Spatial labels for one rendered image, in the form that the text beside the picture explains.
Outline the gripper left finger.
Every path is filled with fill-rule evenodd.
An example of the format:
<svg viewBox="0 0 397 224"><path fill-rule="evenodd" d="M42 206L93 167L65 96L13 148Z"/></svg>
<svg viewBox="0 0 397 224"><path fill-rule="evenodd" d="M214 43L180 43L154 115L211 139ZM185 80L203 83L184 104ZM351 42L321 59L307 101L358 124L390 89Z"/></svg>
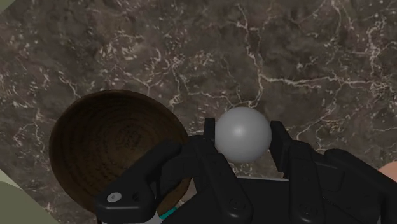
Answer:
<svg viewBox="0 0 397 224"><path fill-rule="evenodd" d="M206 118L203 134L190 136L184 144L167 140L150 149L96 196L98 223L147 222L166 195L192 178L196 195L164 224L182 224L200 207L208 210L204 221L251 224L253 205L214 140L215 119Z"/></svg>

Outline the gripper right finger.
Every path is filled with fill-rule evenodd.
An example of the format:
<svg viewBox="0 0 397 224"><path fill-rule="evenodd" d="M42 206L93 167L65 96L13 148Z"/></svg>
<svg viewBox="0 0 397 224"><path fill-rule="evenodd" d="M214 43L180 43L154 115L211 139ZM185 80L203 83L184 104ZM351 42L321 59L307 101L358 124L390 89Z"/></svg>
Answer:
<svg viewBox="0 0 397 224"><path fill-rule="evenodd" d="M291 224L397 224L397 182L348 151L320 154L270 123L270 152L289 182Z"/></svg>

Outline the grey ball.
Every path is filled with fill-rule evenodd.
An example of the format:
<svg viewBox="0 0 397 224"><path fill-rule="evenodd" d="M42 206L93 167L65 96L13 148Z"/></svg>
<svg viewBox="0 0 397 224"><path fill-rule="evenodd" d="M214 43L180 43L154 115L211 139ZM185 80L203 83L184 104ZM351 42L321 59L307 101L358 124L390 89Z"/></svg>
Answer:
<svg viewBox="0 0 397 224"><path fill-rule="evenodd" d="M259 111L236 107L220 116L215 126L215 147L234 163L250 163L270 147L270 122Z"/></svg>

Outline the teal and white object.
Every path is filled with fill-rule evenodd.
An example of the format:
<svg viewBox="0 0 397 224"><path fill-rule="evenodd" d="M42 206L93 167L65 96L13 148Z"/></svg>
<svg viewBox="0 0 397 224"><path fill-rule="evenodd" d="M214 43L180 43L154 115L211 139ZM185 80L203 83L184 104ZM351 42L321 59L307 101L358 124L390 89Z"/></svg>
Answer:
<svg viewBox="0 0 397 224"><path fill-rule="evenodd" d="M164 221L164 219L166 219L168 216L170 216L176 210L177 210L177 208L173 207L162 215L155 213L155 215L152 217L152 219L147 221L146 224L161 224Z"/></svg>

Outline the brown wooden bowl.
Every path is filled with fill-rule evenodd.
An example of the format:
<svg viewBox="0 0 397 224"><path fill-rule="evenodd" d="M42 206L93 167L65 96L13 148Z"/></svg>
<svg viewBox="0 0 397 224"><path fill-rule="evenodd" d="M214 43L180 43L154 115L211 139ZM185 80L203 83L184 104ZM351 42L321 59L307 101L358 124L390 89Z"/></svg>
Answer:
<svg viewBox="0 0 397 224"><path fill-rule="evenodd" d="M104 90L83 96L63 112L52 129L49 158L64 191L93 212L94 197L165 139L188 139L173 112L144 94Z"/></svg>

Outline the peach round object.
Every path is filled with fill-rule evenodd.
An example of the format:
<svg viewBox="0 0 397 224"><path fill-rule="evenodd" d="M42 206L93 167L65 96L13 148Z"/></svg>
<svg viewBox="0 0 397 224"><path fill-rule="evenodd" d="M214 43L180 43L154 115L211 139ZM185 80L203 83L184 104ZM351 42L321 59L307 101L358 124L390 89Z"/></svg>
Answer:
<svg viewBox="0 0 397 224"><path fill-rule="evenodd" d="M393 161L382 166L379 171L397 182L397 161Z"/></svg>

